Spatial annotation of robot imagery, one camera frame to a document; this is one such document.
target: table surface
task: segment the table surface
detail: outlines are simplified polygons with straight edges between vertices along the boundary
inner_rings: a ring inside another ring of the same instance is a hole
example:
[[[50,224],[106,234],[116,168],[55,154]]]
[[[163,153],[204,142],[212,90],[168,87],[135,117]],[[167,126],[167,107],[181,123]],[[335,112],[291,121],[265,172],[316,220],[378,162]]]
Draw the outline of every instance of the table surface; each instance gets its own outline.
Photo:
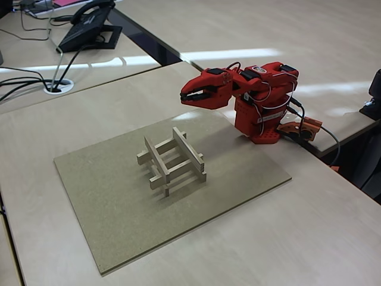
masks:
[[[141,0],[117,9],[203,69],[293,66],[295,98],[341,141],[374,123],[357,111],[381,68],[379,0]],[[321,131],[312,144],[322,155],[335,142]]]
[[[378,286],[381,207],[285,140],[257,147],[290,182],[100,276],[53,158],[192,110],[179,89],[197,74],[178,63],[0,115],[1,191],[27,285]]]
[[[0,286],[20,286],[2,215],[0,215]]]
[[[81,6],[66,8],[55,11],[53,16],[73,15]],[[28,15],[23,15],[24,26],[28,29],[46,28],[47,20],[37,20]],[[70,29],[71,24],[61,27],[52,27],[51,39],[55,44],[59,44]],[[8,14],[0,20],[0,28],[13,32],[25,38],[46,37],[46,31],[25,32],[21,26],[20,12]],[[42,75],[51,79],[54,75],[60,54],[55,51],[51,41],[22,41],[14,36],[0,31],[0,49],[4,58],[4,67],[26,68],[36,70]],[[67,64],[75,52],[64,54],[63,64],[58,72],[58,79],[61,77]],[[125,35],[121,34],[116,49],[98,49],[82,51],[73,65],[70,67],[66,79],[74,82],[74,88],[64,95],[81,91],[86,88],[101,85],[106,82],[121,79],[133,74],[141,73],[160,66],[145,51],[140,49]],[[0,80],[20,76],[36,76],[35,74],[22,71],[10,71],[0,69]],[[2,87],[1,95],[11,88]],[[15,110],[42,101],[57,98],[60,95],[48,95],[43,91],[43,85],[38,84],[16,92],[11,100],[0,105],[0,114]]]

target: wooden stick structure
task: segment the wooden stick structure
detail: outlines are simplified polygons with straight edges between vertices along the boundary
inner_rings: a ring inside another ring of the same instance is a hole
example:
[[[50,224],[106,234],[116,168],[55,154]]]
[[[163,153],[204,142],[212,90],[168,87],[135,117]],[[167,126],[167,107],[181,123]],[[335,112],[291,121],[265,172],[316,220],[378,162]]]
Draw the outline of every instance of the wooden stick structure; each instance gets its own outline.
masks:
[[[168,184],[186,172],[193,171],[201,182],[207,180],[203,155],[198,154],[186,140],[186,133],[180,132],[177,127],[172,128],[172,138],[153,145],[151,140],[144,137],[147,151],[139,153],[136,158],[139,165],[148,163],[154,174],[149,180],[151,189],[164,187],[164,196],[169,196]],[[174,148],[179,150],[179,155],[165,164],[160,155]]]

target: red paper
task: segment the red paper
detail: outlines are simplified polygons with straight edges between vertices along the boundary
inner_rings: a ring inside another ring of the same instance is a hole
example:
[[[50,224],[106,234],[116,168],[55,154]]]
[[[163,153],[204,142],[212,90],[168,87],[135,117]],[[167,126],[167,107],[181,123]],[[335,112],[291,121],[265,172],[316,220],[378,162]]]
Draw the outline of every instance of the red paper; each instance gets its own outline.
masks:
[[[80,0],[54,0],[54,4],[57,4],[61,7],[66,6],[66,5],[70,5],[70,4],[73,4],[76,2],[80,2]]]

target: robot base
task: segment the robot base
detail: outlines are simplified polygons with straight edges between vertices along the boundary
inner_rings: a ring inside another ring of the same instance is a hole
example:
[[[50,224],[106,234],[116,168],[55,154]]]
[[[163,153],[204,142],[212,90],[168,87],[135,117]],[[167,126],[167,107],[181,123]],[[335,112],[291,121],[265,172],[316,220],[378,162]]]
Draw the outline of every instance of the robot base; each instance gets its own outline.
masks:
[[[249,139],[255,144],[274,144],[279,141],[280,134],[276,132],[276,128],[270,128],[265,130],[262,135],[252,135]]]

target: wooden board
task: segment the wooden board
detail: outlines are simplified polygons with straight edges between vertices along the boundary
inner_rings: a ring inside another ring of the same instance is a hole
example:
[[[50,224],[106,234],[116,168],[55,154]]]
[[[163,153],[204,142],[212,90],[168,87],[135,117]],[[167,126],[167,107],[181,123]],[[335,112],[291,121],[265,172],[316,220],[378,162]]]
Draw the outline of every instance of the wooden board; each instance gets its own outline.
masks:
[[[184,174],[163,198],[152,191],[145,148],[172,127],[204,155],[208,180]],[[291,177],[220,113],[196,110],[120,135],[54,160],[100,273],[190,231]]]

